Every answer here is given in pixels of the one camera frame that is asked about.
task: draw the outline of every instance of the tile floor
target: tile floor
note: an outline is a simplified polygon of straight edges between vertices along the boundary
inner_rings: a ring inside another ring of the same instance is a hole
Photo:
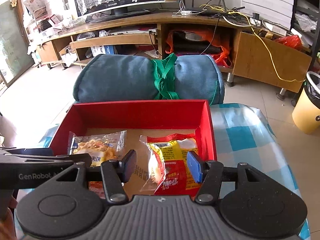
[[[60,123],[73,102],[73,84],[79,66],[62,71],[60,65],[26,71],[0,96],[0,132],[6,146],[30,147],[38,142],[50,125]],[[276,97],[279,88],[261,82],[235,77],[235,86],[226,86],[225,103],[242,103],[259,108],[284,150],[296,176],[304,201],[312,240],[320,240],[320,186],[317,169],[320,163],[320,129],[305,135],[291,117],[290,99]]]

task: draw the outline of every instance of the pastry package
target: pastry package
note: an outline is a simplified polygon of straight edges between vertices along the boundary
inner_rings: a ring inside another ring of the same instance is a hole
[[[154,190],[155,195],[195,196],[196,183],[187,166],[188,151],[198,154],[194,134],[172,134],[161,138],[141,136],[149,150],[149,179],[141,191]]]
[[[90,136],[73,136],[70,154],[89,153],[91,166],[100,166],[111,159],[121,160],[124,156],[125,136],[127,131]],[[89,189],[105,198],[101,181],[89,182]]]

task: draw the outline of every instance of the black trash bag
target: black trash bag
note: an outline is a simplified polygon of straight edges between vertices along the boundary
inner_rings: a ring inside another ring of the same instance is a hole
[[[317,76],[311,74],[310,78],[312,79],[315,85],[318,85],[320,83],[320,79]],[[313,85],[309,82],[308,79],[306,79],[304,91],[306,92],[310,101],[320,109],[320,94],[317,92],[317,90],[313,87]]]

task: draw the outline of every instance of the yellow cable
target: yellow cable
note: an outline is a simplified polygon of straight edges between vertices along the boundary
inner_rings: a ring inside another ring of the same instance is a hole
[[[208,4],[203,4],[203,5],[201,5],[201,6],[204,6],[203,9],[204,9],[205,7],[207,7],[207,6],[209,6],[209,7],[211,7],[211,9],[218,10],[218,11],[223,11],[223,12],[224,12],[224,9],[223,9],[222,7],[220,7],[220,6],[215,6],[215,7],[213,7],[213,6],[208,5]],[[241,13],[241,12],[235,12],[235,11],[232,11],[232,10],[228,11],[228,14],[240,14],[240,15],[244,16],[244,17],[247,19],[247,21],[248,21],[248,23],[249,23],[249,25],[250,25],[250,20],[249,20],[249,18],[247,17],[247,15],[245,15],[245,14],[243,14],[243,13]],[[254,33],[254,35],[256,35],[256,36],[259,38],[259,40],[262,42],[262,44],[266,47],[267,51],[269,52],[269,55],[270,55],[270,59],[271,59],[273,68],[274,68],[274,70],[275,70],[275,72],[276,72],[276,74],[277,74],[277,76],[278,76],[278,78],[279,78],[280,80],[285,81],[285,82],[295,82],[295,81],[297,81],[297,82],[304,82],[304,81],[305,81],[305,79],[304,79],[304,80],[301,80],[301,81],[298,81],[297,79],[294,79],[294,80],[286,80],[286,79],[281,78],[281,77],[279,76],[279,74],[278,74],[278,71],[277,71],[277,69],[276,69],[275,63],[273,62],[272,54],[271,54],[269,48],[268,48],[267,45],[264,43],[263,39],[255,33],[255,31],[254,31],[254,29],[253,29],[252,27],[251,27],[251,29],[252,29],[252,32]]]
[[[236,13],[236,14],[240,14],[240,15],[246,17],[248,23],[250,24],[250,20],[249,20],[249,18],[248,18],[246,15],[244,15],[243,13],[240,13],[240,12],[234,12],[234,13],[231,13],[231,14],[235,14],[235,13]],[[251,27],[251,29],[252,29],[252,32],[254,33],[254,35],[256,35],[256,36],[259,38],[259,40],[263,43],[263,45],[266,47],[267,51],[269,52],[269,55],[270,55],[270,59],[271,59],[273,68],[275,69],[275,72],[276,72],[276,74],[277,74],[277,76],[278,76],[278,78],[279,78],[280,80],[285,81],[285,82],[295,82],[295,81],[297,81],[297,82],[304,82],[304,81],[305,81],[305,79],[304,79],[304,80],[301,80],[301,81],[298,81],[297,79],[294,79],[294,80],[286,80],[286,79],[281,78],[281,77],[279,76],[279,74],[278,74],[278,71],[277,71],[277,69],[276,69],[275,63],[273,62],[272,54],[271,54],[269,48],[268,48],[267,45],[264,43],[263,39],[255,33],[255,31],[254,31],[254,29],[253,29],[252,27]]]

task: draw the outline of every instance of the metal cabinet leg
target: metal cabinet leg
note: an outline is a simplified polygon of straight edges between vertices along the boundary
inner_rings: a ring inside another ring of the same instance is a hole
[[[281,101],[283,101],[285,99],[285,92],[287,90],[285,88],[281,88],[280,93],[277,94],[277,98],[279,98]]]
[[[62,66],[62,70],[65,70],[65,69],[67,69],[68,67],[67,67],[67,65],[66,64],[64,64],[64,63],[61,63],[61,66]]]
[[[233,87],[234,86],[233,78],[234,78],[234,75],[232,73],[228,73],[228,77],[227,77],[227,81],[226,81],[226,85],[228,87]]]
[[[53,69],[53,66],[51,65],[51,63],[47,64],[47,67],[48,67],[49,69]]]

